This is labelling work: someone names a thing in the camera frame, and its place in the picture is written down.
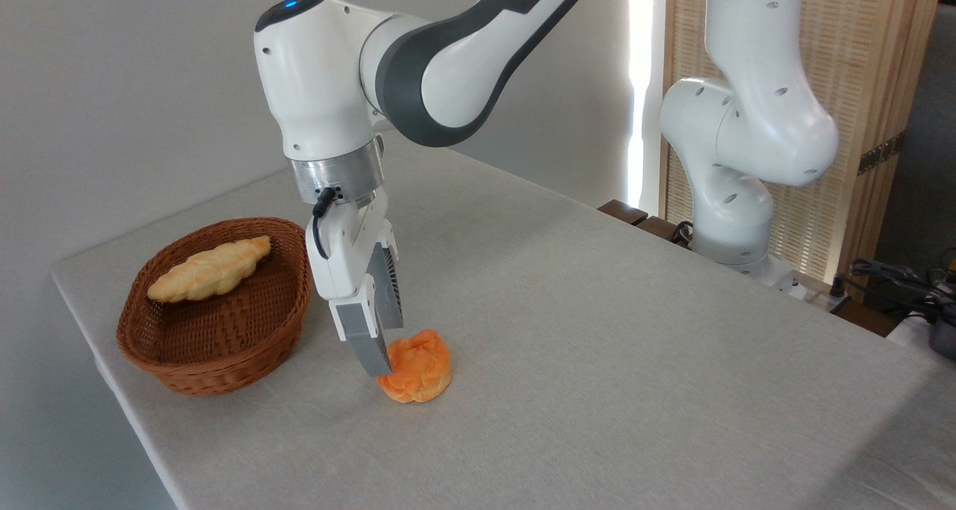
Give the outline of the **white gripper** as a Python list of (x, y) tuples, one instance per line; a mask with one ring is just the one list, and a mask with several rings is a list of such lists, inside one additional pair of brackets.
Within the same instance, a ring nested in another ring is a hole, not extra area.
[(356, 201), (335, 203), (334, 196), (315, 191), (306, 227), (315, 288), (331, 300), (339, 340), (352, 347), (363, 370), (372, 377), (390, 375), (385, 331), (402, 329), (404, 319), (394, 234), (386, 220), (389, 199), (385, 191), (374, 191), (359, 207)]

